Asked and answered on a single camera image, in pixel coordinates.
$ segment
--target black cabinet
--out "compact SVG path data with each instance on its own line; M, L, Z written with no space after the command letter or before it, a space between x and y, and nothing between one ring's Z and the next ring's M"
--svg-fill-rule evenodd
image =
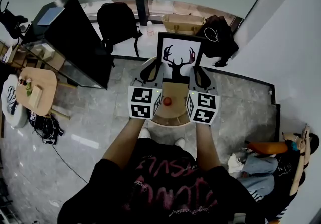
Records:
M64 10L47 26L37 25L52 7ZM113 63L78 0L57 0L41 8L22 41L45 68L79 86L106 88Z

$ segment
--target hand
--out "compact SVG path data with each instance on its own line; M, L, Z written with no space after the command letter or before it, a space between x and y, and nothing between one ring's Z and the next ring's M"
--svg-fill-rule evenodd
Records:
M300 137L296 137L294 142L296 143L296 147L300 150L301 148L301 143L303 142L303 139Z
M283 139L284 140L292 140L292 141L295 141L296 142L296 139L298 139L299 137L296 136L295 134L291 133L291 132L288 132L288 133L283 133Z
M305 141L303 139L302 139L302 141L300 143L300 146L298 146L298 148L300 149L300 153L304 153L305 152L306 145L305 145Z

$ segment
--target round wooden table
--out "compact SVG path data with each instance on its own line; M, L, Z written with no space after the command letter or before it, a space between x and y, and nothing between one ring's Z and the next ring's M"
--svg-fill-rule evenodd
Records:
M147 60L145 63L151 60L156 60L156 57ZM154 75L155 70L151 72L150 79ZM185 107L189 93L188 84L163 82L162 90L162 103L150 121L164 127L178 127L189 123L190 118ZM171 105L165 106L164 98L170 98Z
M38 86L42 90L42 94L38 106L34 108L29 104L30 98L27 96L26 87L17 86L16 99L18 103L40 116L47 116L48 113L54 113L61 117L70 119L70 116L52 109L52 105L54 102L57 84L75 89L77 87L57 82L55 73L51 70L46 69L25 67L20 76L22 77L22 79L30 78L31 88L33 88L35 85Z

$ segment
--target black bag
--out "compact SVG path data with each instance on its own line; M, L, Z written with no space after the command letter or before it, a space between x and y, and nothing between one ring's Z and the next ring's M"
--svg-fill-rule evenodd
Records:
M134 13L126 3L103 4L98 10L97 22L108 52L112 53L113 45L134 37L136 55L139 56L137 42L142 33L136 25Z
M228 59L239 50L238 45L234 42L231 27L227 25L223 16L210 16L196 36L207 38L204 50L207 57L221 57L215 63L215 67L226 66Z
M42 138L42 142L45 144L55 145L58 135L62 136L64 133L52 114L50 117L44 117L27 110L27 116L31 126L34 127L37 135Z

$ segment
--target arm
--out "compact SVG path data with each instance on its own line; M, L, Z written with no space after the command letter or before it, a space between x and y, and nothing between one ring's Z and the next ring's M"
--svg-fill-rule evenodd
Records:
M299 189L299 185L300 185L300 180L302 177L302 173L304 170L304 152L305 152L305 142L301 142L300 143L300 159L299 159L299 163L297 165L297 169L296 169L296 173L295 173L295 177L294 177L294 181L290 190L290 196L294 195L298 189Z
M310 137L308 136L305 139L305 157L304 157L304 165L308 164L311 157L311 144L310 144Z
M283 138L284 140L291 140L293 142L296 142L297 147L299 148L303 139L300 138L299 136L296 136L295 134L289 132L289 133L283 133Z
M204 171L221 166L209 125L196 123L197 164Z
M116 163L120 169L124 169L134 150L144 122L145 119L131 118L102 158L110 160Z

